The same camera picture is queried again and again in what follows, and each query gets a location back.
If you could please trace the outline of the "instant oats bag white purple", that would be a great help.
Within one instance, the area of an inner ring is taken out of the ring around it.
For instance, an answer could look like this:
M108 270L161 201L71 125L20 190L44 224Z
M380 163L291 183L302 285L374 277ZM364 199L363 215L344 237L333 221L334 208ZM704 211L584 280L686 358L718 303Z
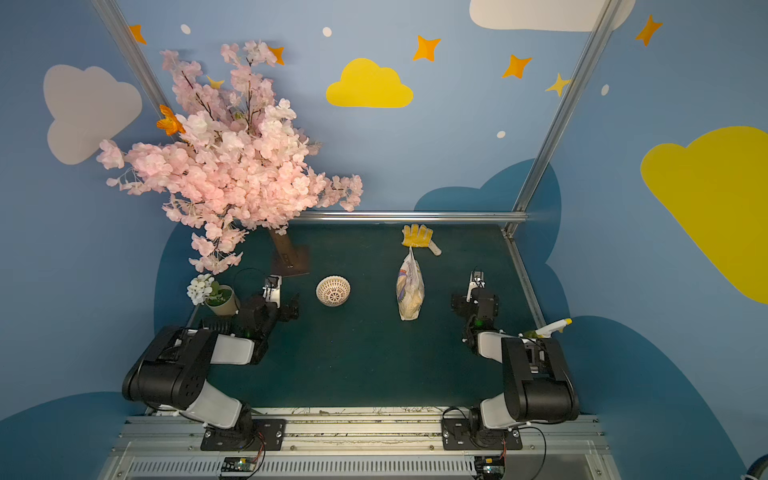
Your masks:
M420 265L412 249L399 269L396 281L396 300L402 321L413 321L419 316L425 297L424 281Z

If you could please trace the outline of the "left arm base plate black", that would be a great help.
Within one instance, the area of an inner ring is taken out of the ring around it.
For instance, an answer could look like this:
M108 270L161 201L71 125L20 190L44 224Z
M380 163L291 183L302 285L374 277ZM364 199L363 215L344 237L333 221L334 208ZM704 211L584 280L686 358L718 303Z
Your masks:
M201 451L280 451L287 422L283 419L251 419L232 429L206 427Z

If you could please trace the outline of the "white woven breakfast bowl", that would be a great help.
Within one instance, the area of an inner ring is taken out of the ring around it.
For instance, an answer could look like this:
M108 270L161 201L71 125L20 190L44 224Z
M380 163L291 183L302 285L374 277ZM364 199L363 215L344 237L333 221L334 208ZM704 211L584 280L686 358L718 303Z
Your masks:
M322 279L316 286L316 297L325 306L338 307L343 305L351 293L351 285L347 279L333 275Z

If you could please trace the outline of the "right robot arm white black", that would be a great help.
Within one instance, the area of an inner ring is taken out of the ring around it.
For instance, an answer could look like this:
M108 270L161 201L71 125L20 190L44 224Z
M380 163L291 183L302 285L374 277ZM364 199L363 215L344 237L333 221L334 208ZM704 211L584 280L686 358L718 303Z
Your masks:
M483 400L473 414L483 428L502 430L524 423L559 424L580 415L580 403L564 352L553 334L573 323L557 320L511 335L495 326L499 297L487 288L453 294L451 310L465 320L462 341L502 366L503 391Z

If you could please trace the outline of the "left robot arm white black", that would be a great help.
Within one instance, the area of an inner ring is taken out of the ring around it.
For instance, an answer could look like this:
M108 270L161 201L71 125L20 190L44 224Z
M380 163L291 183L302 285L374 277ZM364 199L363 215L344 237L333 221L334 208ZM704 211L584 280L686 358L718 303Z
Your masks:
M235 317L249 337L213 329L166 326L155 336L126 374L122 395L153 409L167 407L204 425L202 451L265 451L280 448L277 426L261 426L251 407L208 381L213 365L256 365L268 350L268 338L279 322L299 316L299 300L287 304L260 295L248 299Z

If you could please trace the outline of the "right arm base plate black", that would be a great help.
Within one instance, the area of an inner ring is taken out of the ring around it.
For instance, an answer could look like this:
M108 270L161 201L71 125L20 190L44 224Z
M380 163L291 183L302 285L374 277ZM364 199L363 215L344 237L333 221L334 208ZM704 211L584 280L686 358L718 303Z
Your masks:
M444 418L440 424L443 449L446 451L517 451L523 448L518 430L474 428L464 418Z

